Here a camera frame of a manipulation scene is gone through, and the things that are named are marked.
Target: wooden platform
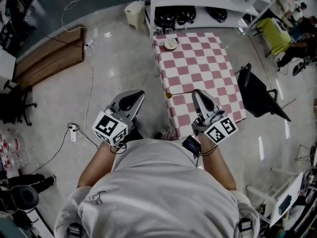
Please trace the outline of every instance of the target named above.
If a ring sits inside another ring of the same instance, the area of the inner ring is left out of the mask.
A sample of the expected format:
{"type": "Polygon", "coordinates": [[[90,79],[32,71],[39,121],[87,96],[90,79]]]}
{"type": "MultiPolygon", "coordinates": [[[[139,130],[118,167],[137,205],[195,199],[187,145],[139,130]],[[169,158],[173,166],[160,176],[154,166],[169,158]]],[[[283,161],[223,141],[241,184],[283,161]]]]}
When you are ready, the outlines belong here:
{"type": "Polygon", "coordinates": [[[70,33],[64,31],[54,39],[39,46],[16,65],[13,81],[22,89],[33,87],[62,70],[84,61],[84,28],[70,33]]]}

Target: checkered tablecloth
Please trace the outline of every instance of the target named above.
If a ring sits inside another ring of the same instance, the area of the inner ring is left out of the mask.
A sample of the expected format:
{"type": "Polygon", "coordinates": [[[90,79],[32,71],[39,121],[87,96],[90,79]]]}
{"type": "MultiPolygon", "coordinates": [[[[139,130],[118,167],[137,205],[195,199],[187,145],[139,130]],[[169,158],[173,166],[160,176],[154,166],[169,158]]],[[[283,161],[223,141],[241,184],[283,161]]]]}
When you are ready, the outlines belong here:
{"type": "MultiPolygon", "coordinates": [[[[219,37],[213,33],[177,33],[154,36],[153,48],[164,93],[178,94],[200,89],[212,95],[235,121],[246,118],[242,97],[219,37]],[[166,38],[178,38],[177,48],[168,51],[166,38]]],[[[191,93],[165,97],[171,128],[164,139],[193,134],[197,118],[191,93]]]]}

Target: gray shirt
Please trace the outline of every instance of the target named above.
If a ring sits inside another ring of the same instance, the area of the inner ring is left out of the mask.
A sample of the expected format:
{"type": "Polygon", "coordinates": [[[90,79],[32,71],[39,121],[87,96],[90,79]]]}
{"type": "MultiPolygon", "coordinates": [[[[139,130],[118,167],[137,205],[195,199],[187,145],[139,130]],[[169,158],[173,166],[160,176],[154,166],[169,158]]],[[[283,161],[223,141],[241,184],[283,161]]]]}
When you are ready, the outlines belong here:
{"type": "Polygon", "coordinates": [[[143,139],[117,155],[113,172],[69,197],[55,237],[80,223],[88,237],[234,237],[239,220],[259,216],[248,198],[228,191],[195,166],[192,153],[173,142],[143,139]]]}

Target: power strip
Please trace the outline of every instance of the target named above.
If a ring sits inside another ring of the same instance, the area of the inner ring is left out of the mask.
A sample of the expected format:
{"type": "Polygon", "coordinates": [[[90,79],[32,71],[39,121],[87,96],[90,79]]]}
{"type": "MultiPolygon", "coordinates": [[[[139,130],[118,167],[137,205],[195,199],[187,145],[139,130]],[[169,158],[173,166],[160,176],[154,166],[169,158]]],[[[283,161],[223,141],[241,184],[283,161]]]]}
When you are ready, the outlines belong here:
{"type": "Polygon", "coordinates": [[[73,143],[78,143],[78,136],[77,136],[77,131],[78,131],[78,127],[76,125],[72,125],[70,126],[70,141],[72,141],[73,143]]]}

